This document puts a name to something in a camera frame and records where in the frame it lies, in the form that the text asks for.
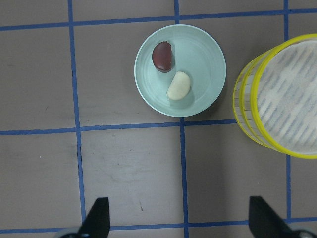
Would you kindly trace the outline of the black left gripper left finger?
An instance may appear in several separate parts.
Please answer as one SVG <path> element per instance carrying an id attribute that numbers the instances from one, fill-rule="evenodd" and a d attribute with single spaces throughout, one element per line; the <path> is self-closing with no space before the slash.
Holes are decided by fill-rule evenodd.
<path id="1" fill-rule="evenodd" d="M 109 199 L 97 198 L 77 232 L 78 238 L 106 238 L 110 231 Z"/>

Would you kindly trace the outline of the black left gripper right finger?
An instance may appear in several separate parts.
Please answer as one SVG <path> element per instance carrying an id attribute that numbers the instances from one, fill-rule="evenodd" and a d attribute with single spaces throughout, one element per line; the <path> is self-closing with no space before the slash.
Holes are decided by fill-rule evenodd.
<path id="1" fill-rule="evenodd" d="M 291 238 L 293 231 L 261 196 L 250 196 L 249 229 L 255 238 Z"/>

